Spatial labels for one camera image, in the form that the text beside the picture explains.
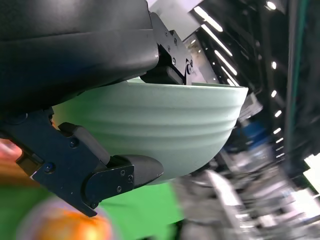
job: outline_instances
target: screw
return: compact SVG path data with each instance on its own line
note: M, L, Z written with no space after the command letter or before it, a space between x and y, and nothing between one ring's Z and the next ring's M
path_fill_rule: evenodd
M70 141L70 148L76 148L79 144L79 140L76 139L76 138L71 138L71 141Z
M91 204L91 208L92 208L92 209L95 209L97 206L98 206L98 204L97 204L96 202L94 202L94 203Z
M21 115L8 117L4 121L10 125L19 125L19 124L22 124L27 118L28 118L28 114L24 113Z
M187 64L186 65L186 72L190 75L191 74L191 65Z
M55 165L52 162L48 162L44 165L43 170L46 174L52 174L55 170Z

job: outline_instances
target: mint green bowl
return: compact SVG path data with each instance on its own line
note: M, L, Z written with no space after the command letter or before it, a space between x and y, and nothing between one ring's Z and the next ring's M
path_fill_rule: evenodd
M125 81L84 92L54 107L54 121L87 128L111 155L157 159L156 183L189 174L226 143L247 88Z

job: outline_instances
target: orange object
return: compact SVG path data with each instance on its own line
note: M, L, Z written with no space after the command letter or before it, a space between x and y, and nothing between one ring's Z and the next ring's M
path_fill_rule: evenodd
M90 218L63 210L58 216L48 217L36 240L109 240L111 237L112 226L106 218Z

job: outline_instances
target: bolt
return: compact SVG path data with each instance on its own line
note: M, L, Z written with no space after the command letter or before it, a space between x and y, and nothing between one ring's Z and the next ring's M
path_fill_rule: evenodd
M55 165L52 162L48 162L44 165L43 170L46 174L52 174L55 170Z
M70 148L76 148L79 144L79 140L76 138L71 138L71 141L69 143Z
M190 64L186 65L186 73L189 75L191 74L191 65Z

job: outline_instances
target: green surface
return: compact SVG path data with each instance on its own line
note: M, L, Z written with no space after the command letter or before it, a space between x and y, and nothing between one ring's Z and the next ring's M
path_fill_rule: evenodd
M0 239L14 240L16 229L26 214L38 203L52 196L42 188L0 187ZM144 186L103 201L123 240L156 236L171 240L170 224L183 218L170 184Z

